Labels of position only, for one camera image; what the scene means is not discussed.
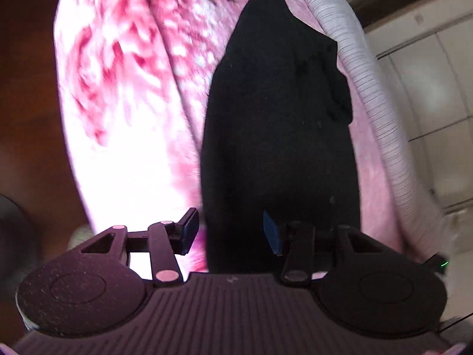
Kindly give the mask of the pink rose fleece blanket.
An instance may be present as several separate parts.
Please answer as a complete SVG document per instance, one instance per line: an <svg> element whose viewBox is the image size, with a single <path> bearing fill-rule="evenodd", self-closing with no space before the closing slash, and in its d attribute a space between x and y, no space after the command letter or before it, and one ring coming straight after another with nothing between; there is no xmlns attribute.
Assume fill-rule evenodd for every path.
<svg viewBox="0 0 473 355"><path fill-rule="evenodd" d="M137 230L200 206L208 89L246 2L59 0L63 126L96 232ZM325 35L305 0L285 2Z"/></svg>

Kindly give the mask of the black garment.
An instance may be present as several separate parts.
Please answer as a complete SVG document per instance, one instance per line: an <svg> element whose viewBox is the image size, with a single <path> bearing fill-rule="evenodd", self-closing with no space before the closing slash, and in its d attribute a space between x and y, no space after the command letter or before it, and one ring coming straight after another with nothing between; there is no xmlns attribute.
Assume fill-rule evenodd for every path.
<svg viewBox="0 0 473 355"><path fill-rule="evenodd" d="M285 0L249 0L213 75L200 154L214 273L270 272L265 218L360 227L353 109L338 45Z"/></svg>

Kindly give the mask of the cream wardrobe cabinet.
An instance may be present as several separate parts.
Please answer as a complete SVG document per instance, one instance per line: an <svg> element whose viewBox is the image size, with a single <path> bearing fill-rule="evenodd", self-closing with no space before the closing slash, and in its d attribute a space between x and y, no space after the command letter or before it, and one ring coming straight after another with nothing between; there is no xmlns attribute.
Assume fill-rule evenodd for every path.
<svg viewBox="0 0 473 355"><path fill-rule="evenodd" d="M394 189L406 238L449 252L444 212L472 202L472 0L416 0L364 33L413 154Z"/></svg>

